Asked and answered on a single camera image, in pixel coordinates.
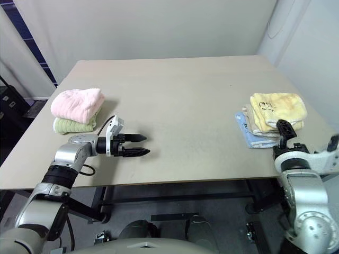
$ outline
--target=floor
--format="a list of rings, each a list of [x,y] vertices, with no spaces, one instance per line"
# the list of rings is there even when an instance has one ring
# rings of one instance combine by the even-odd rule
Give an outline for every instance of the floor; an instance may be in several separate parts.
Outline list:
[[[118,186],[115,187],[113,195],[114,197],[126,198],[221,193],[243,191],[244,188],[246,188],[244,181]],[[94,192],[95,188],[74,188],[72,197],[90,205]],[[117,204],[112,207],[112,216],[107,224],[98,222],[87,224],[85,219],[70,215],[75,235],[75,249],[92,246],[95,235],[103,230],[109,230],[113,237],[117,237],[128,223],[140,219],[150,221],[150,217],[153,214],[199,213],[210,222],[221,253],[257,254],[256,246],[250,243],[246,236],[245,223],[251,216],[245,212],[245,205],[250,201],[250,198],[233,198],[204,201]],[[1,232],[13,227],[15,216],[25,202],[25,197],[18,194],[14,196],[0,223]],[[284,235],[284,231],[279,226],[277,220],[281,212],[281,207],[276,205],[259,215],[272,253],[279,252],[279,245]],[[184,240],[185,221],[163,221],[154,222],[154,224],[161,228],[161,236],[163,238]],[[62,232],[61,238],[63,246],[66,246],[69,251],[70,237],[67,226],[65,226]],[[58,246],[59,240],[47,242],[43,253],[49,254],[50,250],[56,249]]]

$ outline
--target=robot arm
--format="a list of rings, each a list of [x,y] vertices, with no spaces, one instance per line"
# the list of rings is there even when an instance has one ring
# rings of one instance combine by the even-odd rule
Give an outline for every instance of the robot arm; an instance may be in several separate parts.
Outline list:
[[[304,144],[287,147],[296,137],[292,126],[279,120],[281,139],[273,148],[275,167],[284,198],[289,205],[291,228],[281,246],[281,253],[333,253],[339,248],[339,228],[328,209],[328,197],[319,173],[337,171],[339,135],[333,136],[327,150],[310,154]]]
[[[123,121],[115,116],[107,128],[106,138],[80,134],[58,149],[43,180],[18,214],[15,228],[0,236],[0,253],[41,253],[45,241],[54,241],[60,236],[72,185],[88,157],[108,152],[109,156],[135,157],[150,152],[145,148],[125,149],[124,142],[139,142],[146,137],[119,134],[122,127]]]

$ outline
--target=table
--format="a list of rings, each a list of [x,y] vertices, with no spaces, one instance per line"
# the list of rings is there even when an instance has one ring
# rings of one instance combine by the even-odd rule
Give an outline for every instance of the table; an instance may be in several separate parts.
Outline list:
[[[1,189],[30,189],[42,180],[57,149],[74,135],[53,132],[52,100],[93,87],[106,97],[98,126],[116,114],[125,120],[121,132],[145,135],[140,146],[151,152],[88,158],[97,172],[79,175],[75,187],[276,177],[272,150],[247,148],[235,113],[253,93],[302,97],[262,56],[79,61],[1,166]],[[298,141],[313,151],[334,131],[303,100],[308,116]]]

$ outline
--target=black cable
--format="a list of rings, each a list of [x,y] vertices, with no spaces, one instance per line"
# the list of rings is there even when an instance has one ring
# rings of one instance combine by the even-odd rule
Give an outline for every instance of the black cable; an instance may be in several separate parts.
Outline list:
[[[84,167],[90,168],[93,172],[92,173],[84,173],[84,172],[79,172],[80,175],[84,175],[84,176],[93,176],[95,174],[95,169],[87,164],[84,164]]]
[[[70,250],[74,251],[75,240],[74,240],[73,228],[72,228],[72,225],[70,223],[68,216],[66,217],[66,222],[67,222],[67,226],[68,226],[68,229],[69,229],[69,235],[70,235]]]
[[[99,134],[102,132],[102,130],[105,128],[106,124],[113,118],[115,117],[115,115],[111,116],[110,118],[108,118],[106,120],[106,122],[101,126],[100,130],[98,131],[97,135],[99,136]]]

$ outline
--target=stack of towels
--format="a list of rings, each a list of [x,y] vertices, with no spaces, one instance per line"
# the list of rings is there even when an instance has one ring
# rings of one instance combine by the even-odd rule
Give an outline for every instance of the stack of towels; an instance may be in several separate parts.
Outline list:
[[[250,104],[236,114],[240,129],[248,147],[269,148],[278,144],[279,133],[276,123],[284,119],[294,130],[304,127],[307,111],[304,102],[297,94],[253,94]]]
[[[60,93],[52,102],[56,133],[89,132],[96,127],[96,116],[105,97],[99,88],[73,89]]]

